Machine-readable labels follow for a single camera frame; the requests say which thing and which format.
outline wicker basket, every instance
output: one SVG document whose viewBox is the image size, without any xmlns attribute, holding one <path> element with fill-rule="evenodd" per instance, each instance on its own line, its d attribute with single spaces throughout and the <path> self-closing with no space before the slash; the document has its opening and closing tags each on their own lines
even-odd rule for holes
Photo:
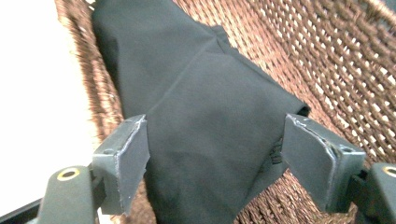
<svg viewBox="0 0 396 224">
<path fill-rule="evenodd" d="M 221 24 L 233 47 L 312 107 L 311 118 L 368 154 L 366 165 L 396 162 L 396 15 L 375 0 L 176 0 L 194 19 Z M 120 100 L 95 46 L 84 0 L 56 0 L 73 40 L 90 98 L 96 140 L 122 121 Z M 155 223 L 142 183 L 131 217 Z M 318 211 L 286 172 L 254 199 L 235 223 L 348 223 Z"/>
</svg>

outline screw hole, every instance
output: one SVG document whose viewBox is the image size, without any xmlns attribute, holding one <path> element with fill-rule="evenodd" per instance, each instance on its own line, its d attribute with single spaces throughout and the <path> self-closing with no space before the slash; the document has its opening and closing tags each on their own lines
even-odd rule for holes
<svg viewBox="0 0 396 224">
<path fill-rule="evenodd" d="M 79 175 L 79 169 L 74 168 L 74 167 L 73 168 L 67 168 L 67 169 L 62 170 L 58 174 L 57 179 L 59 181 L 67 181 L 67 180 L 73 179 L 74 177 L 76 177 L 78 175 Z"/>
<path fill-rule="evenodd" d="M 342 150 L 345 152 L 353 152 L 353 150 L 349 147 L 343 148 Z"/>
<path fill-rule="evenodd" d="M 70 176 L 75 175 L 75 174 L 76 174 L 76 172 L 70 171 L 70 172 L 64 173 L 64 174 L 62 175 L 62 177 L 70 177 Z"/>
<path fill-rule="evenodd" d="M 103 151 L 103 154 L 105 155 L 114 154 L 114 150 L 111 148 L 105 149 L 105 151 Z"/>
<path fill-rule="evenodd" d="M 384 167 L 383 170 L 384 170 L 384 172 L 385 172 L 387 175 L 396 177 L 396 168 L 395 168 L 395 167 L 386 166 L 386 167 Z"/>
</svg>

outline black fabric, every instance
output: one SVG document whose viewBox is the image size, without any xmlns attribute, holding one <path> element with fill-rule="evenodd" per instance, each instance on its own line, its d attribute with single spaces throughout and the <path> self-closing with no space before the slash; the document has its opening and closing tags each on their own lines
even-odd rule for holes
<svg viewBox="0 0 396 224">
<path fill-rule="evenodd" d="M 147 114 L 159 223 L 232 223 L 285 171 L 286 113 L 307 107 L 172 1 L 101 0 L 93 27 L 126 118 Z"/>
</svg>

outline white wall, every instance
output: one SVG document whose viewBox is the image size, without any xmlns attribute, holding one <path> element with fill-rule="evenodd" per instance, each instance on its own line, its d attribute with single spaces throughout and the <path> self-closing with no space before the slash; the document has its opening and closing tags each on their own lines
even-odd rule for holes
<svg viewBox="0 0 396 224">
<path fill-rule="evenodd" d="M 86 96 L 51 0 L 0 7 L 0 216 L 43 197 L 47 180 L 87 165 Z"/>
</svg>

